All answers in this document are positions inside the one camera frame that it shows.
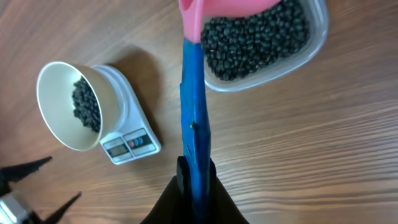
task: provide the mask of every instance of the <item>white bowl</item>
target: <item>white bowl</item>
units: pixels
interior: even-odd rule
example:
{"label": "white bowl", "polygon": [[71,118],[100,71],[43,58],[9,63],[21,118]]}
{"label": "white bowl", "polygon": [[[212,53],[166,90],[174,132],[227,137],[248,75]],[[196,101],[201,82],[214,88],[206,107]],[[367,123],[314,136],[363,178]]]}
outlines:
{"label": "white bowl", "polygon": [[[84,77],[94,91],[101,115],[99,133],[74,117],[73,84]],[[37,80],[37,102],[46,125],[62,144],[77,151],[95,148],[119,119],[119,106],[111,84],[96,70],[65,62],[48,63]]]}

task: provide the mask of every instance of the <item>bean pile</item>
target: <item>bean pile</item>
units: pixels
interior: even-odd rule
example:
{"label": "bean pile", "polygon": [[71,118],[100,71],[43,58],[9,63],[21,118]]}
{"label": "bean pile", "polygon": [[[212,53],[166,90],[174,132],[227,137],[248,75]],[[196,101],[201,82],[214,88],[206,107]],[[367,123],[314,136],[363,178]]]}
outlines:
{"label": "bean pile", "polygon": [[101,129],[101,115],[93,90],[83,77],[73,85],[76,87],[72,94],[75,105],[73,114],[80,119],[84,127],[98,133]]}
{"label": "bean pile", "polygon": [[250,17],[212,18],[201,33],[208,66],[219,79],[229,81],[297,53],[309,37],[299,0],[281,0]]}

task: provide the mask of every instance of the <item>clear plastic container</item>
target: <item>clear plastic container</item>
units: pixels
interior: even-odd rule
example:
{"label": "clear plastic container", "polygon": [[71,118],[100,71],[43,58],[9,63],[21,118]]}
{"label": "clear plastic container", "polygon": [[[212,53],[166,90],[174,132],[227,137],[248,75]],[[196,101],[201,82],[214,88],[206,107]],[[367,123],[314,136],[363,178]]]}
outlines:
{"label": "clear plastic container", "polygon": [[328,35],[329,17],[326,0],[300,0],[310,22],[310,38],[299,52],[263,68],[243,79],[223,81],[208,67],[205,59],[205,83],[213,90],[234,92],[246,90],[292,72],[310,61],[320,50]]}

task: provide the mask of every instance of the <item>digital scale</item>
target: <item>digital scale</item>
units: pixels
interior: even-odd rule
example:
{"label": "digital scale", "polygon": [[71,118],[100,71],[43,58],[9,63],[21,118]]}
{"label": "digital scale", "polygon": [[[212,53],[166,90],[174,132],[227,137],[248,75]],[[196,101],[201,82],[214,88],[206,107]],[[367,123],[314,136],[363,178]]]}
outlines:
{"label": "digital scale", "polygon": [[91,68],[112,84],[118,99],[119,121],[114,131],[100,141],[111,161],[119,165],[158,153],[162,146],[150,128],[127,78],[108,65],[94,65]]}

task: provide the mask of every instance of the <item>wooden table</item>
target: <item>wooden table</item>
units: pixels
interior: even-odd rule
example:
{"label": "wooden table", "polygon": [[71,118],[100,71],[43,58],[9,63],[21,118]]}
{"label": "wooden table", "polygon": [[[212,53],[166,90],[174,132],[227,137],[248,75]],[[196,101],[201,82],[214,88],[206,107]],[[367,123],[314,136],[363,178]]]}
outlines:
{"label": "wooden table", "polygon": [[[251,223],[398,223],[398,1],[330,0],[321,52],[238,93],[208,90],[212,158]],[[182,21],[176,0],[0,0],[0,165],[53,156],[14,186],[62,223],[139,223],[182,153]],[[163,150],[115,166],[46,127],[35,97],[49,61],[113,63],[131,81]]]}

